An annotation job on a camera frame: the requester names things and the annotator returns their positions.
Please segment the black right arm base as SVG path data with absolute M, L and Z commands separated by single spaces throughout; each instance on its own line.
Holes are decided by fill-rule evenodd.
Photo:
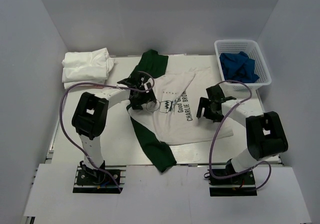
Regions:
M 227 179 L 217 179 L 208 170 L 203 177 L 208 180 L 209 195 L 211 197 L 257 196 L 253 171 Z

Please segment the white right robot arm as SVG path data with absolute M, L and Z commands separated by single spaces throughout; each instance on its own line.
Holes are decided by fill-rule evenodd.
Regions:
M 258 112 L 247 105 L 252 94 L 245 99 L 225 96 L 219 84 L 206 89 L 207 97 L 200 98 L 197 118 L 205 117 L 217 123 L 212 144 L 227 118 L 245 127 L 246 148 L 236 157 L 227 161 L 225 175 L 217 176 L 212 169 L 210 175 L 215 179 L 227 179 L 236 184 L 243 179 L 244 173 L 251 171 L 269 157 L 277 156 L 288 150 L 288 141 L 277 112 Z

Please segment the white green raglan t-shirt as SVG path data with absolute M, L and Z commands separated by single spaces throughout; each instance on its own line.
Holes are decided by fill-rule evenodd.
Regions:
M 142 151 L 161 173 L 176 165 L 171 147 L 211 141 L 218 123 L 197 118 L 200 98 L 216 84 L 210 67 L 168 72 L 169 57 L 150 49 L 132 74 L 144 71 L 154 78 L 156 101 L 127 106 Z

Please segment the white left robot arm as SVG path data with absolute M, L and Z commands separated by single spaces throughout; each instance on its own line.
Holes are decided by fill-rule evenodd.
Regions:
M 101 152 L 100 135 L 106 127 L 107 113 L 115 105 L 129 100 L 133 107 L 140 107 L 150 101 L 155 102 L 154 79 L 146 72 L 138 71 L 107 89 L 104 97 L 84 92 L 71 124 L 79 134 L 85 152 L 80 166 L 88 172 L 88 177 L 99 184 L 105 180 L 105 161 Z

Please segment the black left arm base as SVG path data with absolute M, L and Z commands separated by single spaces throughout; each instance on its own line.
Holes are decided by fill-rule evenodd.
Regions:
M 73 190 L 75 194 L 120 194 L 126 178 L 126 168 L 107 166 L 112 178 L 105 172 L 91 170 L 81 161 L 75 174 Z

